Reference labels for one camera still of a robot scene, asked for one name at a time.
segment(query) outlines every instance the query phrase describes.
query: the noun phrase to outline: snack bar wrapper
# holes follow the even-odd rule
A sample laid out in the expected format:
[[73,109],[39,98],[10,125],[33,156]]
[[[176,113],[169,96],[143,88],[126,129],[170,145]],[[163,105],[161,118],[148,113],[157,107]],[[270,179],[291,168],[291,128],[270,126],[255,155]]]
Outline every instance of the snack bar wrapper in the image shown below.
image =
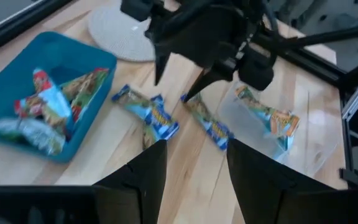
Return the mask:
[[152,146],[158,140],[162,139],[159,134],[154,131],[154,128],[150,125],[147,125],[143,122],[143,138],[142,138],[142,145],[143,150],[147,149],[148,147]]
[[42,115],[52,128],[70,135],[73,132],[74,122],[70,105],[63,93],[46,72],[39,68],[34,70],[34,85],[38,93],[16,100],[15,112],[22,118]]
[[0,119],[0,136],[15,142],[23,138],[46,155],[61,153],[66,143],[64,135],[43,121],[33,118]]
[[74,122],[81,119],[82,115],[88,108],[89,103],[100,89],[100,86],[103,84],[103,81],[106,79],[108,74],[109,69],[97,68],[85,77],[78,94],[75,96],[73,102],[71,102]]
[[267,136],[277,138],[285,149],[291,147],[295,131],[300,123],[298,116],[294,115],[291,111],[280,111],[263,105],[256,100],[246,85],[236,89],[236,96],[262,120],[268,130]]
[[60,85],[60,88],[68,101],[74,100],[74,98],[79,94],[84,81],[92,74],[93,71]]
[[149,100],[126,85],[112,97],[112,101],[133,112],[144,122],[145,148],[159,139],[172,138],[179,130],[179,123],[164,111],[163,98],[160,95]]
[[[186,95],[183,95],[180,99],[183,101],[185,98]],[[201,95],[198,93],[187,103],[184,101],[183,103],[199,124],[202,125],[207,135],[211,137],[215,144],[217,144],[221,150],[226,150],[229,138],[234,138],[234,135],[225,124],[213,117],[203,102]]]
[[[161,94],[159,94],[155,97],[152,97],[150,99],[150,101],[154,102],[156,104],[156,106],[158,106],[162,109],[164,108],[163,98],[162,98]],[[147,124],[146,122],[143,122],[143,139],[142,139],[143,150],[152,146],[154,143],[156,143],[160,139],[162,139],[162,138],[158,133],[155,132],[154,127],[152,125]]]

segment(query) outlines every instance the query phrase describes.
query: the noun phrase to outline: yellow lettering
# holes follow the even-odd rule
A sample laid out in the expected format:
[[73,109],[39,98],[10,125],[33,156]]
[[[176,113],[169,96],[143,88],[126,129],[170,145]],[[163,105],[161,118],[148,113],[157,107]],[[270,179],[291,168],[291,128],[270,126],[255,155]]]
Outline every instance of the yellow lettering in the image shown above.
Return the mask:
[[281,116],[278,116],[277,114],[273,114],[272,118],[277,120],[280,124],[282,124],[282,128],[284,129],[284,127],[289,123],[289,120],[286,118],[283,118]]
[[212,129],[214,130],[214,132],[215,132],[220,138],[223,138],[223,137],[224,137],[223,131],[219,128],[218,125],[216,125],[216,123],[213,123],[213,124],[212,124]]
[[155,119],[157,119],[157,121],[159,123],[161,123],[162,125],[167,125],[168,124],[168,120],[166,120],[159,112],[158,110],[156,110],[155,108],[152,109],[152,113],[155,117]]

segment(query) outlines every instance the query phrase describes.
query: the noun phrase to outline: black robotic arm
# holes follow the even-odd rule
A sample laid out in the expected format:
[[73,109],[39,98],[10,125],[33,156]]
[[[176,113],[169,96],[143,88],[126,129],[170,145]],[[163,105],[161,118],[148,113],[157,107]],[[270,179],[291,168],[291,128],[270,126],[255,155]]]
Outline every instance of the black robotic arm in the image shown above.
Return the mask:
[[263,14],[267,15],[272,33],[278,35],[267,0],[186,1],[173,12],[159,0],[125,0],[121,11],[139,21],[151,17],[145,35],[155,48],[155,84],[171,53],[204,68],[188,99],[212,82],[231,81],[235,71],[239,71],[243,82],[258,90],[264,90],[272,81],[277,56],[267,58],[248,46],[254,34],[264,28]]

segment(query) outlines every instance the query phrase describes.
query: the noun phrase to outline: black metal frame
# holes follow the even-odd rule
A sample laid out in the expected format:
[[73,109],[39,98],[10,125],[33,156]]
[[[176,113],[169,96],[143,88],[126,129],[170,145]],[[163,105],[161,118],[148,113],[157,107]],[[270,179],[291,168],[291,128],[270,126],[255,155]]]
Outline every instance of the black metal frame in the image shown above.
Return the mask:
[[73,0],[41,0],[0,24],[0,47]]
[[[252,40],[261,47],[269,50],[271,53],[277,54],[286,61],[305,69],[307,72],[316,75],[318,78],[333,86],[338,87],[340,77],[343,77],[346,74],[344,70],[340,69],[335,64],[304,48],[285,49],[277,47],[282,46],[281,43],[279,45],[276,44],[276,41],[272,41],[271,32],[267,29],[262,30],[260,34],[256,35]],[[282,37],[278,42],[284,42],[286,40],[288,39]]]
[[352,184],[354,189],[358,189],[358,170],[349,171],[347,169],[340,169],[339,176],[342,180],[346,180],[348,184]]

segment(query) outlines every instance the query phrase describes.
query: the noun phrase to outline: black foreground object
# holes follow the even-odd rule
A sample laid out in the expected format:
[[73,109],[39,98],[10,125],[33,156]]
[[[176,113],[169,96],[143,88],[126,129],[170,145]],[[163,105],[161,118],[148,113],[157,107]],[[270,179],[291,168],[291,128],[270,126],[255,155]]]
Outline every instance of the black foreground object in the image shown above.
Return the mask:
[[227,162],[247,224],[358,223],[358,190],[332,189],[236,139]]
[[187,94],[187,101],[213,82],[231,81],[235,71],[239,71],[240,80],[257,90],[270,84],[277,56],[266,57],[246,44],[262,27],[265,13],[278,36],[277,22],[269,16],[272,12],[266,5],[266,0],[183,1],[178,10],[171,12],[159,0],[124,0],[121,11],[138,21],[151,17],[145,35],[155,49],[156,85],[171,53],[183,55],[204,68]]
[[0,187],[0,223],[157,223],[167,142],[160,140],[93,186]]

